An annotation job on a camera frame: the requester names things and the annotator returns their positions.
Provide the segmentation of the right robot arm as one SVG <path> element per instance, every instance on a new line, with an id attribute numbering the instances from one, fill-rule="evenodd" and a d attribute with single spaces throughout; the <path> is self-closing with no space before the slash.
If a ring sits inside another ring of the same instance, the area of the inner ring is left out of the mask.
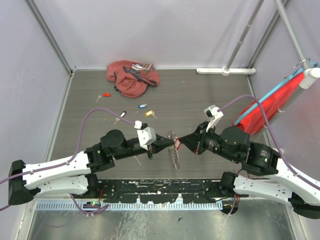
<path id="1" fill-rule="evenodd" d="M 286 164 L 273 148 L 250 140 L 250 135 L 235 126 L 217 134 L 207 128 L 208 122 L 179 141 L 191 152 L 200 155 L 210 151 L 235 164 L 248 174 L 270 180 L 264 182 L 240 176 L 237 173 L 222 174 L 219 191 L 225 197 L 250 195 L 292 206 L 293 211 L 305 218 L 320 217 L 320 182 L 290 164 Z"/>

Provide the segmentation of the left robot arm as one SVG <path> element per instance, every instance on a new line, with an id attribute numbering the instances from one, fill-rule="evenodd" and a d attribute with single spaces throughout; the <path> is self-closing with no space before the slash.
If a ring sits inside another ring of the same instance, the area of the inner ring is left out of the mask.
<path id="1" fill-rule="evenodd" d="M 35 196 L 47 194 L 85 194 L 95 198 L 100 193 L 100 185 L 94 182 L 95 173 L 113 168 L 115 160 L 141 154 L 147 154 L 151 159 L 174 143 L 172 139 L 156 134 L 151 127 L 138 130 L 137 137 L 129 140 L 120 130 L 112 129 L 99 143 L 75 156 L 37 164 L 16 160 L 8 175 L 8 204 L 22 205 Z"/>

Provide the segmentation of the key with red white tag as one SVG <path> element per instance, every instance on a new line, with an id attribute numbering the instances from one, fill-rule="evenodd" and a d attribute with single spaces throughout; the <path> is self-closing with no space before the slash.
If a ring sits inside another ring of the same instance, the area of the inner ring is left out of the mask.
<path id="1" fill-rule="evenodd" d="M 174 146 L 175 146 L 175 148 L 178 150 L 178 149 L 180 148 L 180 145 L 181 145 L 180 138 L 177 137 L 177 138 L 174 140 Z"/>

